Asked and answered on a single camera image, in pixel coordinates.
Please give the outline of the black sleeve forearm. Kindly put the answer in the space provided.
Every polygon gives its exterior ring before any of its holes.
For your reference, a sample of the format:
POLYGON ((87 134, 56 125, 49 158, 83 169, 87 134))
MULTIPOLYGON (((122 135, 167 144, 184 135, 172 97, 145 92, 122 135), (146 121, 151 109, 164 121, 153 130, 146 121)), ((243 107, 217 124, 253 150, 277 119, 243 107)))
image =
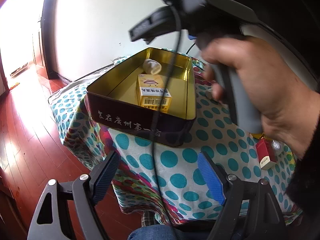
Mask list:
POLYGON ((302 239, 319 239, 319 120, 311 139, 298 145, 294 151, 299 157, 286 192, 308 220, 302 239))

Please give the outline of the person right hand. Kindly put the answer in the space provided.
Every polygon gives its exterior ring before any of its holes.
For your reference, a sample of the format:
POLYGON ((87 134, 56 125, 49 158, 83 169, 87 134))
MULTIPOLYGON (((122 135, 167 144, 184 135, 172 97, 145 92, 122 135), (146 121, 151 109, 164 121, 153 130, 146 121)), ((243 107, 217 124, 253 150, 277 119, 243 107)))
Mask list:
POLYGON ((267 42, 217 38, 202 51, 208 63, 235 68, 261 113, 263 133, 302 159, 319 120, 319 94, 307 87, 267 42))

